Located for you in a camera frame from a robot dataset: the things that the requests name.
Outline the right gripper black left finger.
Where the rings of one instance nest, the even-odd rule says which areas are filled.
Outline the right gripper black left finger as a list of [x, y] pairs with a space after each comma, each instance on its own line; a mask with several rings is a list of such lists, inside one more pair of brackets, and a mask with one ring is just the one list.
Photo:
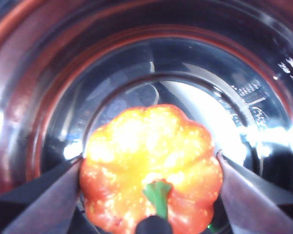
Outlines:
[[75, 212], [82, 156], [0, 195], [0, 234], [65, 234]]

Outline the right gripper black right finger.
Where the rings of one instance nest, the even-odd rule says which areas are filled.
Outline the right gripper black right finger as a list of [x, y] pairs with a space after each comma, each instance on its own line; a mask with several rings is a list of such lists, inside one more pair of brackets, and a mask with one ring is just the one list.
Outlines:
[[293, 193], [276, 186], [218, 151], [220, 196], [235, 234], [293, 234]]

